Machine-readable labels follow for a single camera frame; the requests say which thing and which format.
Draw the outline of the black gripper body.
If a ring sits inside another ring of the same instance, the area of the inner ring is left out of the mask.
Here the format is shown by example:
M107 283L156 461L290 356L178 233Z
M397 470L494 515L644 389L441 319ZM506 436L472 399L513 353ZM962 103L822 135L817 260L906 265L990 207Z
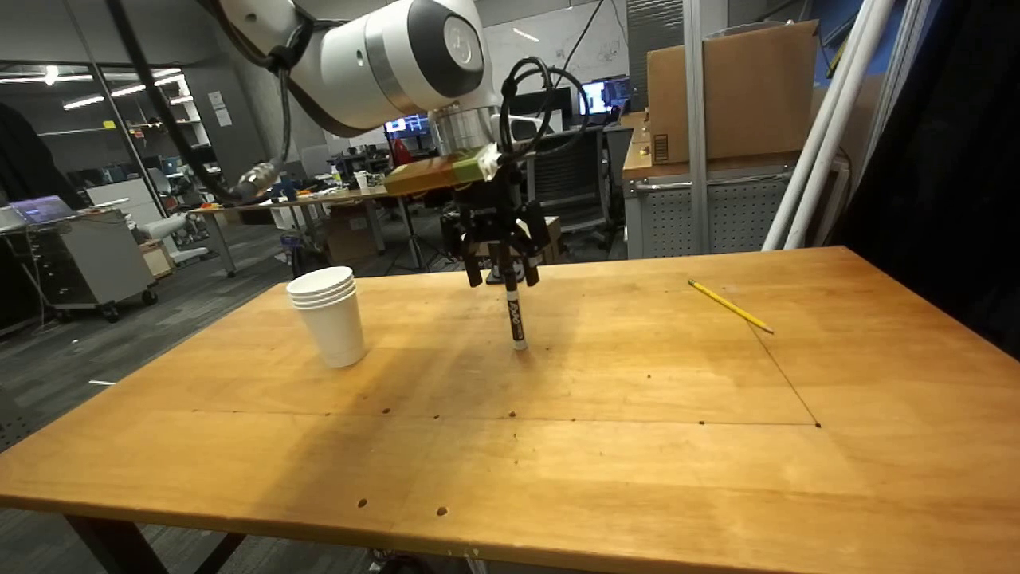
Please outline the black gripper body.
M517 165L500 165L491 181L472 181L454 194L441 214L442 249L459 260L459 229L467 229L474 253L489 249L505 279L505 260L513 260L513 272L524 272L517 243L517 219L525 219L542 249L547 245L547 224L537 202L524 198L524 174Z

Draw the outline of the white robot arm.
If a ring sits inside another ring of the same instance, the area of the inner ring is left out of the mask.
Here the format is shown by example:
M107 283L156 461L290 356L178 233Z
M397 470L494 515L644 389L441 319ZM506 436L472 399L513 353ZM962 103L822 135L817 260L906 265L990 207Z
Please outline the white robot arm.
M547 241L513 184L506 97L496 91L474 0L387 0L352 17L310 0L206 0L225 39L331 135L354 136L405 115L429 115L447 158L491 146L496 174L472 181L442 224L448 253L480 282L477 245L509 292L540 282Z

